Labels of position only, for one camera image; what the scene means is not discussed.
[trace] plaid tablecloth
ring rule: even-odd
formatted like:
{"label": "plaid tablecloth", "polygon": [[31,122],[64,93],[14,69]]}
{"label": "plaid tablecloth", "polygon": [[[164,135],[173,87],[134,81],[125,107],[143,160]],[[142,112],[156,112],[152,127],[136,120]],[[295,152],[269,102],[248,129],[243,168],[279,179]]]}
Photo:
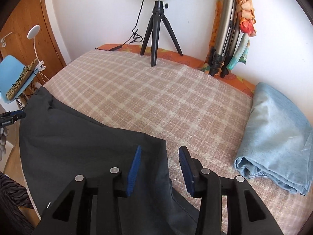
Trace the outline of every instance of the plaid tablecloth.
{"label": "plaid tablecloth", "polygon": [[[178,149],[220,176],[233,178],[234,158],[249,118],[252,98],[201,71],[127,52],[90,51],[45,85],[70,107],[111,127],[165,139],[174,188],[197,208],[186,191]],[[271,180],[249,181],[285,235],[295,235],[313,209],[313,194],[293,195]],[[227,206],[223,197],[223,231]]]}

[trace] light blue denim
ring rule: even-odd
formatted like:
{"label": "light blue denim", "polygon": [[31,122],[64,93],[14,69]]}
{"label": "light blue denim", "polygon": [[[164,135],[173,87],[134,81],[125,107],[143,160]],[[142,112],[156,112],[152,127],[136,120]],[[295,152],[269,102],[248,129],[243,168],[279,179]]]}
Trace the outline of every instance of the light blue denim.
{"label": "light blue denim", "polygon": [[312,134],[309,121],[292,101],[259,83],[235,169],[245,178],[270,178],[292,194],[307,195],[313,178]]}

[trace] wooden floor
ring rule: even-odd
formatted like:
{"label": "wooden floor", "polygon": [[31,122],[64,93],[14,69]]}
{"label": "wooden floor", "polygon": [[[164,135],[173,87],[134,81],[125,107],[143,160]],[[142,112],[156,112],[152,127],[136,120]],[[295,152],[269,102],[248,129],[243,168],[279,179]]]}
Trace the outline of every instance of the wooden floor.
{"label": "wooden floor", "polygon": [[[19,142],[17,140],[15,146],[13,147],[7,163],[4,168],[4,174],[8,175],[10,178],[25,186],[24,176],[22,173],[21,158],[19,152]],[[33,209],[20,208],[21,212],[26,216],[28,221],[36,227],[39,223],[39,218]]]}

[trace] round metal pin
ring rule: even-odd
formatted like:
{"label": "round metal pin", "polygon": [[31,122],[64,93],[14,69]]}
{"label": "round metal pin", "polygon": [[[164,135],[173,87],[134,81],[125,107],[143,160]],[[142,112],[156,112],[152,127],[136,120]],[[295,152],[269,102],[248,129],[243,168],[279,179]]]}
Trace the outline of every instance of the round metal pin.
{"label": "round metal pin", "polygon": [[203,168],[202,170],[201,170],[201,172],[203,173],[203,174],[210,174],[210,170],[208,169],[208,168]]}
{"label": "round metal pin", "polygon": [[244,178],[243,176],[237,176],[237,177],[236,177],[236,180],[237,180],[238,182],[244,182],[245,178]]}
{"label": "round metal pin", "polygon": [[84,176],[83,176],[83,175],[77,175],[77,176],[75,177],[75,180],[76,180],[77,182],[82,181],[83,179],[84,179]]}
{"label": "round metal pin", "polygon": [[113,174],[118,173],[119,171],[120,171],[120,169],[117,168],[117,167],[113,167],[113,168],[110,169],[110,172],[113,173]]}

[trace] dark striped fabric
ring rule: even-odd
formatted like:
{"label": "dark striped fabric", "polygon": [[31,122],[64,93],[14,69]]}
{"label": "dark striped fabric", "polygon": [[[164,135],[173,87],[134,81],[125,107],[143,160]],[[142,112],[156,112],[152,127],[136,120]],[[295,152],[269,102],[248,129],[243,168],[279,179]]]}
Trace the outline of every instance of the dark striped fabric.
{"label": "dark striped fabric", "polygon": [[18,207],[33,208],[26,188],[0,172],[0,234],[30,235],[34,227]]}

